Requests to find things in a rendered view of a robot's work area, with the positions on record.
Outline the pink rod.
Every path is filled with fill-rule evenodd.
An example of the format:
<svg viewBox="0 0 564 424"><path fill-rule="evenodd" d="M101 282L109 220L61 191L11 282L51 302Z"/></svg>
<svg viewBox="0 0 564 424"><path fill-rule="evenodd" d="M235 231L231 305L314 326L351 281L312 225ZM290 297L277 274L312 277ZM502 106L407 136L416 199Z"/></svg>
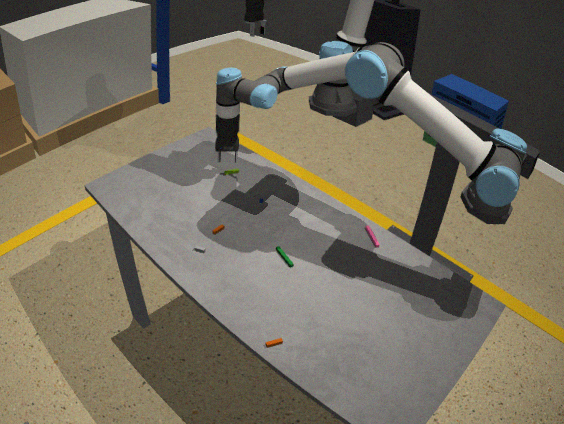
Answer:
<svg viewBox="0 0 564 424"><path fill-rule="evenodd" d="M374 236L372 230L370 229L369 225L367 225L367 226L365 227L365 229L366 229L366 231L368 232L370 238L372 239L372 241L373 241L375 247L379 247L380 244L378 243L378 241L377 241L376 237Z"/></svg>

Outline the orange rod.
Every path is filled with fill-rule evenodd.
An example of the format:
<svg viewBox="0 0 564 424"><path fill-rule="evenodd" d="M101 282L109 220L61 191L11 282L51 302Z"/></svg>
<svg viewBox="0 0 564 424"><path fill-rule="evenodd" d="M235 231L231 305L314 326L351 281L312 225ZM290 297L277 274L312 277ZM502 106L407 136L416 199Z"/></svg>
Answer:
<svg viewBox="0 0 564 424"><path fill-rule="evenodd" d="M212 230L213 234L216 234L218 232L220 232L221 230L223 230L225 228L225 226L222 224L220 226L218 226L217 228L215 228L214 230Z"/></svg>
<svg viewBox="0 0 564 424"><path fill-rule="evenodd" d="M275 346L275 345L282 344L282 343L283 343L283 340L282 340L282 338L280 338L280 339L276 339L276 340L266 342L266 346L271 347L271 346Z"/></svg>

